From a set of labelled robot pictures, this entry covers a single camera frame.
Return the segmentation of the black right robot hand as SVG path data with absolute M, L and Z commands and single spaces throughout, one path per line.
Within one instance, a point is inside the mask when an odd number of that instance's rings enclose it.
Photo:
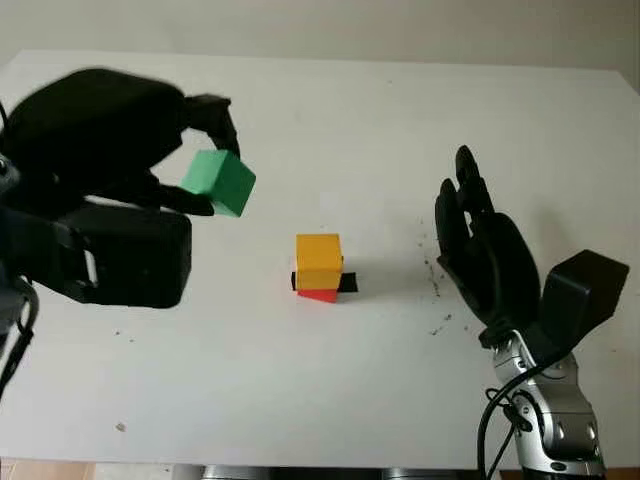
M 537 314 L 540 280 L 514 221 L 497 211 L 471 150 L 455 156 L 435 202 L 438 263 L 490 331 L 520 330 Z

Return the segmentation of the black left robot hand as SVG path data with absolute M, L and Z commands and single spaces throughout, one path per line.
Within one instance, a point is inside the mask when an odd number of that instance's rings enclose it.
M 206 133 L 240 152 L 229 98 L 188 96 L 162 80 L 106 68 L 72 72 L 23 99 L 5 119 L 1 152 L 19 181 L 6 201 L 27 211 L 64 211 L 96 196 L 142 208 L 211 216 L 199 194 L 164 185 L 152 168 Z

